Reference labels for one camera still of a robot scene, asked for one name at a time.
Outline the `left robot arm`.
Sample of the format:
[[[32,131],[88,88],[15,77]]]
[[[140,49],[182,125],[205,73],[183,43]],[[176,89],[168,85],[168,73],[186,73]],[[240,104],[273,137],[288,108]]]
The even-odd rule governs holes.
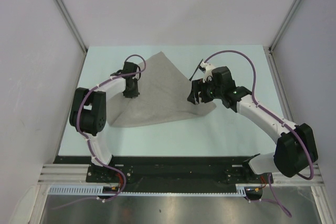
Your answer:
[[[138,81],[143,70],[139,65],[126,61],[121,70],[92,89],[77,88],[74,93],[69,123],[85,139],[91,162],[100,166],[98,176],[105,182],[115,178],[116,169],[109,165],[112,153],[98,135],[107,122],[107,101],[120,94],[124,98],[139,96]]]

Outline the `grey cloth napkin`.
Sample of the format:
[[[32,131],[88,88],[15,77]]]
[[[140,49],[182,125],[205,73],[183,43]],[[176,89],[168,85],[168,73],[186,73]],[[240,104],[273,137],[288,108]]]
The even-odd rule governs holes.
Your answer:
[[[206,116],[214,102],[194,105],[187,101],[191,82],[163,52],[146,60],[138,82],[139,96],[122,93],[107,101],[107,122],[111,127],[140,127]]]

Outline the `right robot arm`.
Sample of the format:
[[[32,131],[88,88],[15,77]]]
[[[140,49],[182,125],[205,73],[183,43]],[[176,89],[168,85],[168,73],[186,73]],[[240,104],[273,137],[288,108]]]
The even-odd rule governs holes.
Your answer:
[[[246,87],[237,86],[227,67],[214,67],[201,62],[196,68],[204,76],[194,80],[187,98],[193,104],[221,100],[224,107],[248,118],[262,129],[275,143],[269,154],[256,154],[245,161],[243,179],[254,183],[264,173],[280,172],[286,177],[299,175],[306,167],[313,170],[318,152],[312,128],[298,125],[266,109]]]

